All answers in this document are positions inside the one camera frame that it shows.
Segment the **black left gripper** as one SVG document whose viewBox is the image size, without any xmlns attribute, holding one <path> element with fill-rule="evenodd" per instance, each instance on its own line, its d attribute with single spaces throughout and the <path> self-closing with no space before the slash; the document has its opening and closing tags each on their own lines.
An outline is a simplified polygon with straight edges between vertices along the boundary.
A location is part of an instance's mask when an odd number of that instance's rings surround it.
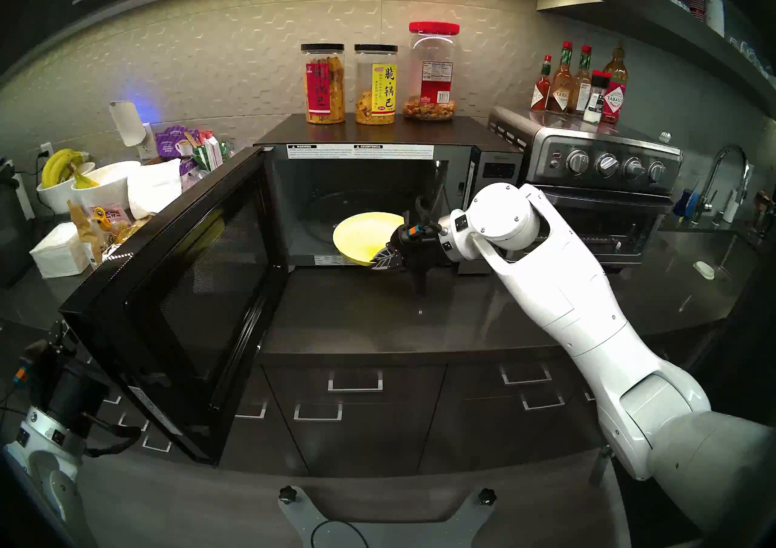
<svg viewBox="0 0 776 548">
<path fill-rule="evenodd" d="M 76 356 L 75 333 L 66 321 L 54 321 L 48 334 L 48 358 L 55 365 L 44 383 L 43 409 L 68 431 L 87 438 L 111 388 L 100 371 L 72 361 Z"/>
</svg>

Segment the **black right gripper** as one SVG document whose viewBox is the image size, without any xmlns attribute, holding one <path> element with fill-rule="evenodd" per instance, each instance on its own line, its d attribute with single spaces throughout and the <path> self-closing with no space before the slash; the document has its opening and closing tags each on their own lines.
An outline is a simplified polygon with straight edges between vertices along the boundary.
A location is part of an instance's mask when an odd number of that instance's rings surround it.
<svg viewBox="0 0 776 548">
<path fill-rule="evenodd" d="M 425 295 L 428 272 L 451 264 L 439 240 L 440 229 L 437 223 L 425 226 L 400 225 L 392 232 L 389 244 L 385 244 L 370 260 L 371 270 L 401 268 L 409 274 L 415 293 Z"/>
</svg>

